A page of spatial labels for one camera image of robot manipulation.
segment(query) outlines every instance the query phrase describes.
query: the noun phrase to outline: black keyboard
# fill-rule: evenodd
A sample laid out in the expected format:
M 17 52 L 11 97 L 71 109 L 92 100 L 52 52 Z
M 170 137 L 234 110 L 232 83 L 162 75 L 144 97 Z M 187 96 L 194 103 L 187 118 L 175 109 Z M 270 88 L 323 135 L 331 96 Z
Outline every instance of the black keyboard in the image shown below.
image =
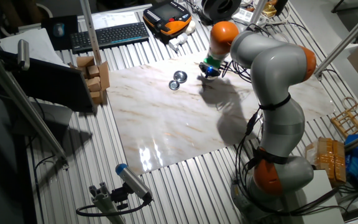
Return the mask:
M 96 30 L 96 37 L 98 38 L 99 48 L 102 49 L 146 41 L 149 39 L 149 34 L 144 23 L 137 22 L 98 29 Z M 92 50 L 88 31 L 70 34 L 70 39 L 74 53 Z

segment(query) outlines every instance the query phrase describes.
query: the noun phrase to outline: computer monitor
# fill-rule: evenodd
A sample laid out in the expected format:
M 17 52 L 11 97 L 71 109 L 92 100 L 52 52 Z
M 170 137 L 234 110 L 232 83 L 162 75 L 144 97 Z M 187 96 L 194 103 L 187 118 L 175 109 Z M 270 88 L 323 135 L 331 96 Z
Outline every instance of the computer monitor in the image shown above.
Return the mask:
M 5 62 L 17 63 L 17 55 L 0 50 Z M 81 71 L 30 58 L 27 71 L 12 73 L 27 96 L 94 113 L 95 106 Z

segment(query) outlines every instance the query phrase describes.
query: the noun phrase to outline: black wire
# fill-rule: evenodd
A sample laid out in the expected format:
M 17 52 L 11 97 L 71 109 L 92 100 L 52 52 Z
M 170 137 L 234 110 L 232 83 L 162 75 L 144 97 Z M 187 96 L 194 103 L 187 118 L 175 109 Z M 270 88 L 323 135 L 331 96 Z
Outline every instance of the black wire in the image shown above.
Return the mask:
M 29 140 L 29 145 L 30 145 L 30 152 L 31 152 L 31 158 L 32 158 L 32 166 L 35 167 L 35 162 L 34 162 L 34 152 L 33 152 L 33 149 L 32 149 L 32 140 L 34 140 L 34 138 L 30 139 Z M 35 179 L 35 189 L 37 191 L 37 197 L 38 197 L 38 203 L 39 203 L 39 206 L 40 206 L 40 211 L 41 211 L 41 219 L 42 219 L 42 223 L 45 224 L 45 221 L 44 221 L 44 213 L 42 211 L 42 204 L 41 204 L 41 196 L 40 196 L 40 189 L 39 189 L 39 185 L 38 185 L 38 178 L 37 178 L 37 172 L 35 171 L 35 169 L 33 169 L 34 171 L 34 179 Z
M 235 73 L 236 75 L 239 75 L 241 79 L 244 81 L 251 83 L 251 77 L 249 73 L 247 72 L 246 68 L 243 68 L 235 61 L 231 60 L 229 63 L 225 62 L 225 66 L 220 67 L 222 69 L 222 78 L 226 75 L 227 71 Z
M 42 159 L 39 163 L 37 163 L 37 165 L 35 166 L 34 170 L 37 170 L 37 167 L 38 167 L 39 165 L 41 165 L 41 163 L 42 163 L 43 161 L 46 161 L 47 159 L 50 159 L 50 158 L 52 158 L 53 156 L 55 156 L 55 155 L 51 155 L 51 156 L 49 156 L 49 157 L 46 157 L 45 159 Z
M 81 210 L 85 210 L 85 209 L 88 209 L 88 208 L 96 208 L 95 205 L 87 205 L 87 206 L 84 206 L 84 207 L 81 207 L 81 208 L 77 208 L 75 210 L 75 213 L 77 213 L 77 215 L 81 215 L 81 216 L 84 216 L 84 217 L 108 217 L 108 216 L 113 216 L 113 215 L 125 215 L 125 214 L 136 212 L 136 211 L 142 209 L 144 206 L 148 205 L 150 202 L 151 201 L 143 202 L 142 205 L 140 205 L 137 208 L 133 208 L 133 209 L 129 209 L 129 210 L 126 210 L 126 211 L 121 211 L 121 212 L 108 212 L 108 213 L 85 213 L 85 212 L 81 212 Z
M 43 121 L 45 121 L 44 109 L 42 109 L 41 104 L 38 102 L 38 100 L 37 100 L 36 98 L 33 97 L 33 99 L 34 99 L 34 101 L 37 103 L 38 107 L 40 108 L 40 110 L 41 110 L 41 112 L 42 112 L 42 119 L 43 119 Z
M 329 199 L 332 196 L 334 196 L 339 191 L 339 188 L 334 188 L 331 191 L 329 191 L 326 194 L 324 194 L 323 196 L 321 196 L 320 198 L 318 198 L 318 199 L 316 199 L 316 200 L 314 200 L 314 201 L 312 201 L 310 203 L 307 203 L 306 205 L 304 205 L 304 206 L 302 206 L 300 208 L 297 208 L 297 209 L 295 209 L 293 211 L 290 211 L 290 212 L 276 211 L 276 210 L 268 208 L 268 207 L 262 205 L 260 202 L 256 201 L 256 199 L 253 198 L 253 196 L 252 196 L 252 194 L 250 192 L 250 189 L 247 187 L 247 184 L 246 184 L 247 175 L 248 175 L 248 172 L 250 171 L 250 169 L 248 168 L 249 162 L 247 162 L 243 166 L 243 169 L 241 169 L 241 162 L 242 162 L 241 161 L 241 152 L 242 152 L 242 150 L 246 151 L 245 146 L 244 146 L 246 136 L 247 135 L 245 135 L 242 138 L 242 140 L 240 142 L 240 145 L 238 147 L 235 147 L 236 148 L 236 161 L 235 161 L 236 179 L 237 179 L 238 184 L 239 184 L 240 192 L 244 195 L 244 197 L 246 199 L 248 199 L 251 203 L 256 205 L 261 211 L 267 212 L 267 213 L 273 213 L 273 214 L 278 215 L 278 216 L 289 216 L 289 215 L 291 215 L 291 216 L 302 216 L 302 215 L 307 215 L 307 214 L 310 214 L 310 213 L 318 212 L 320 210 L 329 209 L 329 208 L 341 208 L 341 209 L 344 209 L 346 211 L 345 208 L 340 207 L 340 206 L 327 206 L 327 207 L 318 208 L 316 210 L 311 210 L 311 209 L 314 209 L 315 207 L 317 207 L 319 204 L 321 204 L 324 201 L 326 201 L 327 199 Z M 242 172 L 245 172 L 244 178 L 241 177 Z
M 310 215 L 310 214 L 312 214 L 312 213 L 315 213 L 315 212 L 318 212 L 318 211 L 321 211 L 321 210 L 332 209 L 332 208 L 341 208 L 341 209 L 345 210 L 345 212 L 347 212 L 346 208 L 344 208 L 344 207 L 342 207 L 342 206 L 339 206 L 339 205 L 330 205 L 330 206 L 323 206 L 323 207 L 321 207 L 321 208 L 318 208 L 318 209 L 316 209 L 316 210 L 312 210 L 312 211 L 310 211 L 310 212 L 303 213 L 303 214 L 301 214 L 301 215 L 302 215 L 302 216 L 303 216 L 303 215 Z
M 349 207 L 357 198 L 358 198 L 358 196 L 354 197 L 354 199 L 352 199 L 351 202 L 347 205 L 345 215 L 347 215 L 349 213 Z
M 252 24 L 249 24 L 246 30 L 251 30 L 251 31 L 253 31 L 252 28 L 250 28 L 251 25 L 254 25 L 254 26 L 255 26 L 254 29 L 257 28 L 259 32 L 262 33 L 262 31 L 263 31 L 264 33 L 266 33 L 266 34 L 267 34 L 267 37 L 270 37 L 270 36 L 271 36 L 271 34 L 270 34 L 267 30 L 261 28 L 261 27 L 258 26 L 257 24 L 253 24 L 253 23 L 252 23 Z

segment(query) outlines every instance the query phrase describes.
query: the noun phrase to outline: cable bundle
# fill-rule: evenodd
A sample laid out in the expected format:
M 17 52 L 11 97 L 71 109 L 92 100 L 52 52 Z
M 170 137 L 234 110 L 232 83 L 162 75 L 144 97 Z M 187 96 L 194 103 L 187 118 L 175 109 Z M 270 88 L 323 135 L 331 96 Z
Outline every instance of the cable bundle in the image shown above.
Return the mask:
M 339 206 L 339 205 L 333 205 L 333 206 L 325 206 L 325 207 L 319 207 L 317 209 L 316 208 L 319 204 L 325 202 L 326 200 L 328 200 L 329 198 L 331 198 L 332 196 L 334 196 L 336 193 L 338 192 L 343 192 L 343 193 L 354 193 L 357 192 L 357 189 L 352 189 L 350 187 L 347 186 L 340 186 L 340 187 L 336 187 L 332 190 L 330 190 L 329 192 L 327 192 L 326 194 L 324 194 L 323 196 L 321 196 L 320 198 L 316 199 L 313 202 L 307 203 L 306 205 L 297 208 L 295 210 L 289 211 L 289 212 L 284 212 L 284 211 L 277 211 L 271 208 L 268 208 L 264 205 L 262 205 L 260 202 L 258 202 L 255 198 L 253 198 L 249 188 L 248 188 L 248 184 L 247 183 L 247 175 L 248 172 L 250 171 L 250 169 L 248 168 L 249 162 L 247 162 L 246 164 L 244 164 L 242 167 L 242 161 L 241 161 L 241 153 L 244 151 L 245 153 L 247 153 L 246 151 L 246 147 L 244 145 L 246 137 L 252 132 L 255 123 L 261 118 L 257 119 L 257 114 L 258 111 L 251 117 L 251 119 L 248 122 L 247 125 L 247 131 L 246 134 L 244 135 L 244 137 L 241 139 L 240 144 L 238 145 L 238 147 L 234 146 L 236 148 L 236 161 L 235 161 L 235 166 L 236 166 L 236 180 L 235 183 L 237 183 L 239 185 L 239 190 L 241 191 L 241 193 L 244 195 L 244 197 L 250 201 L 251 203 L 253 203 L 256 207 L 258 207 L 261 211 L 263 212 L 267 212 L 267 213 L 272 213 L 274 215 L 278 215 L 278 216 L 302 216 L 302 215 L 309 215 L 311 213 L 315 213 L 318 211 L 322 211 L 322 210 L 326 210 L 326 209 L 331 209 L 331 208 L 341 208 L 344 211 L 346 211 L 347 213 L 347 209 Z
M 226 75 L 227 71 L 230 71 L 234 74 L 237 74 L 242 78 L 244 81 L 251 83 L 251 77 L 249 73 L 247 72 L 246 68 L 243 68 L 241 65 L 236 63 L 235 61 L 231 61 L 229 63 L 224 62 L 225 65 L 223 67 L 220 67 L 222 69 L 222 78 Z

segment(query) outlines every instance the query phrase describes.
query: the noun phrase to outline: marble surface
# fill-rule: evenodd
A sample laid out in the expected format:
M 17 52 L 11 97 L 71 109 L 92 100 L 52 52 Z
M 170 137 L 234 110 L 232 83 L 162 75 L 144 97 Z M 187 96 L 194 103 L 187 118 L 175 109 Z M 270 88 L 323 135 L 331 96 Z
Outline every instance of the marble surface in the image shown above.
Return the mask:
M 206 52 L 200 52 L 110 74 L 108 99 L 127 163 L 136 174 L 242 139 L 247 120 L 258 108 L 252 85 L 231 72 L 205 82 L 198 68 L 205 56 Z M 188 79 L 173 91 L 168 83 L 177 70 L 186 72 Z M 314 76 L 291 86 L 290 93 L 307 121 L 334 112 L 331 99 Z

